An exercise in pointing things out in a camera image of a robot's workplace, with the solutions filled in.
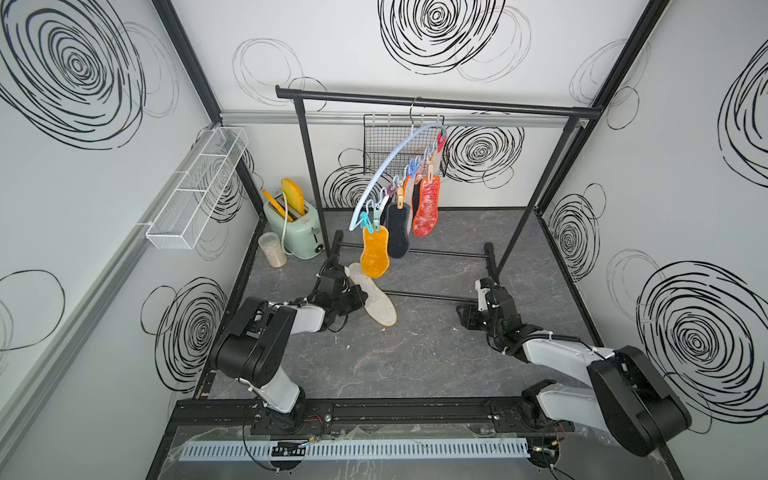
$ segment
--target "red clothespin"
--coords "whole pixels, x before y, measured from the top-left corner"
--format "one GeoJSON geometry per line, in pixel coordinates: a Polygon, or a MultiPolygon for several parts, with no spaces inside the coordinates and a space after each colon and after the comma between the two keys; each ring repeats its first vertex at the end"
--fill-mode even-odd
{"type": "Polygon", "coordinates": [[[448,140],[448,137],[443,136],[442,132],[437,134],[437,151],[438,152],[442,150],[442,146],[445,145],[446,140],[448,140]]]}

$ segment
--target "white cable tray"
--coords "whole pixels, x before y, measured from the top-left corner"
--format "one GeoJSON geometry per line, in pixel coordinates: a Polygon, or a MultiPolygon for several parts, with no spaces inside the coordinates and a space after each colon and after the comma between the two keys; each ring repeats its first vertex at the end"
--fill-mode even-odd
{"type": "MultiPolygon", "coordinates": [[[[275,452],[277,440],[248,440],[250,454],[260,461],[393,460],[426,458],[528,458],[528,441],[503,439],[321,440],[299,449],[300,457],[275,452]]],[[[182,448],[180,462],[251,461],[242,440],[197,440],[182,448]]]]}

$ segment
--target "wire mesh basket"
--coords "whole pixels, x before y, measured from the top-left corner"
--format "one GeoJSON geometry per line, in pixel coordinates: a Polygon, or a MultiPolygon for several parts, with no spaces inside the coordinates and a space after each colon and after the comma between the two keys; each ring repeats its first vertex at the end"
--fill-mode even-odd
{"type": "MultiPolygon", "coordinates": [[[[414,115],[412,119],[414,128],[435,122],[445,122],[445,118],[441,115],[414,115]]],[[[411,118],[408,115],[363,115],[362,166],[366,173],[378,170],[395,147],[411,134],[410,123],[411,118]],[[404,123],[403,121],[407,121],[409,126],[400,126],[404,123]]],[[[429,128],[416,135],[395,155],[384,172],[391,176],[402,175],[411,159],[423,154],[424,149],[437,140],[439,132],[437,128],[429,128]]]]}
{"type": "Polygon", "coordinates": [[[161,249],[193,249],[248,145],[245,130],[217,127],[147,230],[161,249]]]}

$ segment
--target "insole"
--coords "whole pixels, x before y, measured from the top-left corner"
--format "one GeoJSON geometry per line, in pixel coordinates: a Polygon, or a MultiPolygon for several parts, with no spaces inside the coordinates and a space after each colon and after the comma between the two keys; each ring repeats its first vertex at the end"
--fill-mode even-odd
{"type": "Polygon", "coordinates": [[[386,251],[392,258],[403,258],[411,248],[411,240],[408,239],[408,232],[406,232],[406,222],[410,216],[409,205],[403,204],[402,208],[397,207],[397,202],[387,205],[386,227],[389,230],[389,242],[386,251]]]}
{"type": "Polygon", "coordinates": [[[408,215],[408,221],[406,221],[406,233],[411,233],[411,226],[413,225],[413,176],[406,178],[406,191],[404,195],[403,203],[411,207],[411,213],[408,215]]]}
{"type": "Polygon", "coordinates": [[[419,180],[419,177],[416,177],[416,180],[416,185],[413,187],[413,205],[411,205],[411,211],[413,212],[414,217],[419,214],[419,201],[421,201],[422,198],[421,180],[419,180]]]}
{"type": "Polygon", "coordinates": [[[283,188],[283,194],[288,200],[288,205],[299,212],[299,215],[306,215],[306,211],[304,210],[304,196],[302,195],[299,186],[296,185],[296,182],[283,178],[283,181],[280,182],[280,187],[283,188]]]}
{"type": "Polygon", "coordinates": [[[388,199],[387,199],[387,201],[386,201],[386,202],[385,202],[385,203],[382,205],[382,215],[381,215],[381,217],[379,218],[379,222],[380,222],[382,225],[386,225],[386,207],[387,207],[387,205],[389,205],[390,203],[392,203],[392,197],[388,198],[388,199]]]}
{"type": "Polygon", "coordinates": [[[397,323],[397,311],[389,297],[381,291],[362,269],[359,263],[353,263],[346,268],[346,275],[356,285],[360,285],[363,292],[368,293],[366,300],[366,312],[375,321],[384,326],[392,326],[397,323]]]}
{"type": "Polygon", "coordinates": [[[440,197],[440,177],[432,177],[432,182],[422,180],[419,211],[413,218],[413,234],[424,237],[437,223],[437,201],[440,197]]]}
{"type": "Polygon", "coordinates": [[[389,231],[386,227],[381,227],[378,232],[373,233],[369,233],[367,228],[362,229],[360,265],[367,276],[379,278],[389,268],[388,242],[389,231]]]}

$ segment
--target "clothes hanger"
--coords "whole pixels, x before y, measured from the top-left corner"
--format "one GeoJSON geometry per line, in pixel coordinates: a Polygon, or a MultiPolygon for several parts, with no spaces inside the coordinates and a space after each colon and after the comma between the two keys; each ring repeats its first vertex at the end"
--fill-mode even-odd
{"type": "MultiPolygon", "coordinates": [[[[412,128],[414,128],[414,127],[415,127],[415,123],[413,122],[413,117],[411,117],[411,127],[412,127],[412,128]]],[[[397,155],[397,154],[398,154],[398,153],[399,153],[399,152],[400,152],[400,151],[401,151],[401,150],[402,150],[402,149],[403,149],[403,148],[404,148],[404,147],[405,147],[405,146],[406,146],[406,145],[407,145],[407,144],[408,144],[408,143],[409,143],[411,140],[413,140],[413,138],[414,138],[416,135],[418,135],[418,134],[422,133],[423,131],[427,131],[427,130],[428,130],[428,129],[430,129],[430,128],[439,128],[439,129],[440,129],[440,131],[441,131],[441,133],[442,133],[444,136],[446,136],[446,137],[448,136],[448,130],[445,128],[445,125],[443,125],[443,124],[441,124],[441,123],[439,123],[439,122],[433,122],[433,123],[431,123],[431,124],[422,125],[421,127],[417,128],[417,129],[416,129],[416,130],[414,130],[414,131],[413,131],[413,132],[412,132],[412,133],[411,133],[411,134],[410,134],[410,135],[409,135],[409,136],[408,136],[408,137],[407,137],[405,140],[403,140],[402,142],[400,142],[400,144],[399,144],[397,147],[395,147],[395,149],[392,151],[392,153],[390,153],[390,154],[387,156],[387,158],[386,158],[386,159],[385,159],[385,160],[382,162],[381,166],[380,166],[380,167],[379,167],[379,169],[378,169],[378,170],[377,170],[377,171],[374,173],[373,177],[371,178],[371,181],[368,183],[368,186],[367,186],[367,187],[366,187],[366,189],[365,189],[365,190],[362,192],[362,195],[360,196],[360,200],[357,202],[357,205],[355,206],[355,211],[354,211],[354,213],[353,213],[353,215],[352,215],[352,219],[349,221],[349,231],[350,231],[350,232],[351,232],[351,231],[353,231],[353,230],[355,230],[355,228],[357,228],[357,226],[359,225],[359,223],[356,223],[356,219],[358,219],[358,218],[359,218],[359,216],[360,216],[360,211],[361,211],[361,209],[362,209],[362,206],[363,206],[363,204],[366,202],[366,200],[368,199],[368,196],[370,195],[370,193],[371,193],[371,190],[373,190],[373,186],[374,186],[374,185],[375,185],[375,184],[378,182],[379,178],[380,178],[380,177],[382,176],[382,174],[384,173],[384,170],[387,168],[387,166],[389,166],[389,163],[390,163],[390,162],[392,162],[392,159],[394,159],[394,158],[395,158],[395,156],[396,156],[396,155],[397,155]]]]}

